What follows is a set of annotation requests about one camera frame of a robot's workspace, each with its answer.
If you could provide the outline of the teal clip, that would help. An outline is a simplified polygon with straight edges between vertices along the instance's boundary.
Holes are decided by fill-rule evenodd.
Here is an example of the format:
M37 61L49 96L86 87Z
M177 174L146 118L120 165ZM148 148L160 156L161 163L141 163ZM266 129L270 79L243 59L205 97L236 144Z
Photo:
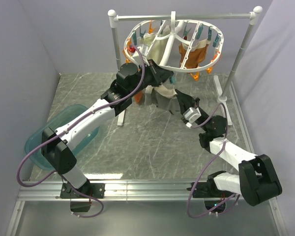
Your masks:
M169 81L170 81L170 84L175 85L175 84L176 84L176 77L175 77L175 75L173 75L173 76L169 79Z

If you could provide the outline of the grey underwear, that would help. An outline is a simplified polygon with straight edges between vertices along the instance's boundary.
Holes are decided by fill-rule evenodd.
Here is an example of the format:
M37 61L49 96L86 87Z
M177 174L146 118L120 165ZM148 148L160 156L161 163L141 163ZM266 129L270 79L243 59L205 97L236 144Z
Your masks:
M145 88L144 104L146 106L155 105L159 109L169 111L172 115L180 115L176 91L168 89L164 85L158 87L147 86Z

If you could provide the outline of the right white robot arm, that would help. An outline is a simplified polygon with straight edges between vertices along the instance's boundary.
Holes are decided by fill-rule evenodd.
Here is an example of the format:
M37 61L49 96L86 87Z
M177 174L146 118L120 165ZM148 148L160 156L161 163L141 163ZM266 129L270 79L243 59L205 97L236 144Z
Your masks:
M217 155L238 174L218 171L207 177L206 183L193 183L192 196L221 197L232 193L241 195L245 201L256 206L282 194L283 189L269 156L248 152L227 139L228 121L220 115L208 115L199 105L200 100L177 90L182 120L189 128L201 128L199 142L202 148Z

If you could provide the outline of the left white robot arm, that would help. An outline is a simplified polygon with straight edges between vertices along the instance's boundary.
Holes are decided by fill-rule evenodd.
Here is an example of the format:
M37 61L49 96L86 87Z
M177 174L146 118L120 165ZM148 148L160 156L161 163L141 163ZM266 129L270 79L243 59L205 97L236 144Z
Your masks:
M90 181L77 166L73 150L82 140L106 121L118 116L132 104L132 97L147 86L157 87L173 76L173 72L158 66L153 60L137 66L125 63L115 80L100 98L84 113L55 130L42 132L42 155L56 172L72 186L79 198L92 195Z

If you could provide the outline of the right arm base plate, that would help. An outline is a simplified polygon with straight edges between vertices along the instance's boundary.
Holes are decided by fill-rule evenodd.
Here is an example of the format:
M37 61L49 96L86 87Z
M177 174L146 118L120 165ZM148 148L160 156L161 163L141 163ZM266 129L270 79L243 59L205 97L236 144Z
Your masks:
M192 194L193 198L227 198L233 193L217 189L215 183L198 182Z

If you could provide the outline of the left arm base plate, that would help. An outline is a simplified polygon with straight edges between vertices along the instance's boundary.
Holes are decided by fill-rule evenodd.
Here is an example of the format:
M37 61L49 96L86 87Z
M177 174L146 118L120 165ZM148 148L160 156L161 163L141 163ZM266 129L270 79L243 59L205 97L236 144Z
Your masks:
M90 193L92 197L94 198L103 199L104 192L105 192L104 183L91 183L90 191L86 191L85 195L87 193ZM61 187L60 198L61 199L81 199L83 198L83 196L74 192L72 187L68 183L63 183Z

